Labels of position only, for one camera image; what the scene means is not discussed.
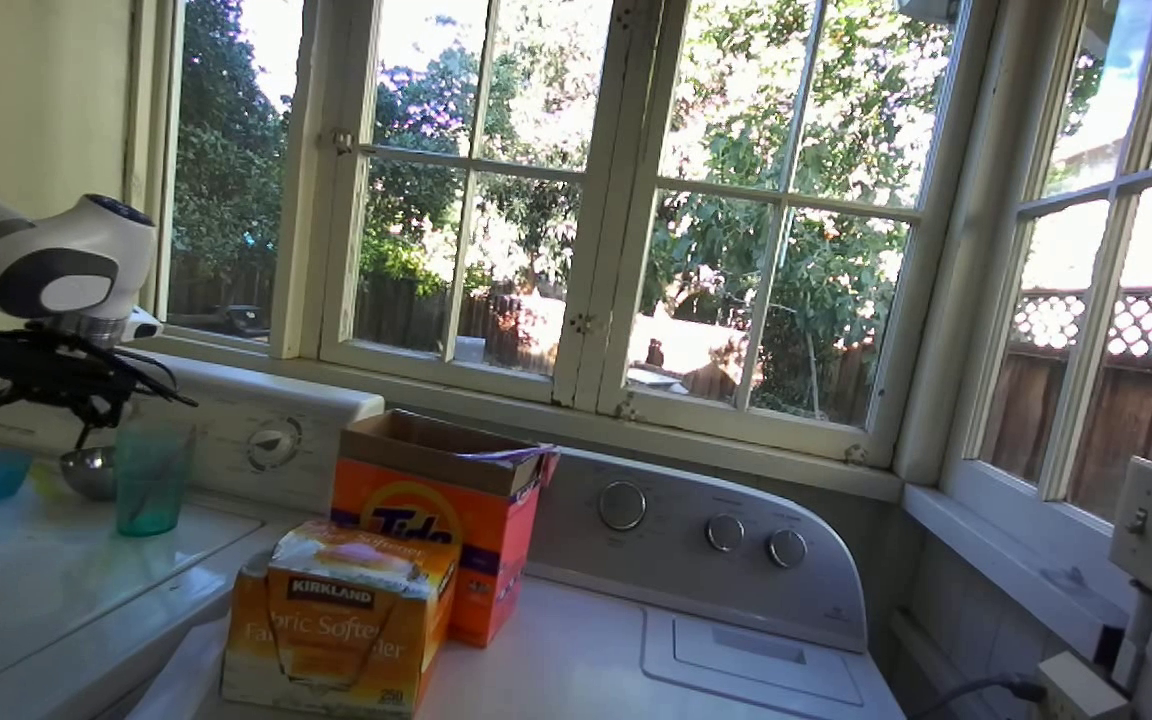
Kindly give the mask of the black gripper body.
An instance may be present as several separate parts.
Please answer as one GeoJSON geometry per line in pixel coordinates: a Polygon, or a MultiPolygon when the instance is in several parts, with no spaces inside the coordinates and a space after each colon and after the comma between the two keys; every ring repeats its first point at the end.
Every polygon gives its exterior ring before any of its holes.
{"type": "Polygon", "coordinates": [[[87,440],[91,429],[116,429],[130,395],[190,403],[159,360],[38,326],[0,332],[0,410],[67,410],[81,420],[75,440],[87,440]]]}

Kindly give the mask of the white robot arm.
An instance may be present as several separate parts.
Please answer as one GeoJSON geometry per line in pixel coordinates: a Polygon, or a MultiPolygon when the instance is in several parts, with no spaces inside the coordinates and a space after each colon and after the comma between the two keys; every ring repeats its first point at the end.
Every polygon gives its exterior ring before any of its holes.
{"type": "Polygon", "coordinates": [[[136,368],[118,344],[147,339],[159,322],[141,303],[157,264],[151,222],[102,193],[67,211],[27,222],[0,203],[0,410],[49,403],[91,429],[116,429],[136,392],[175,399],[168,380],[136,368]]]}

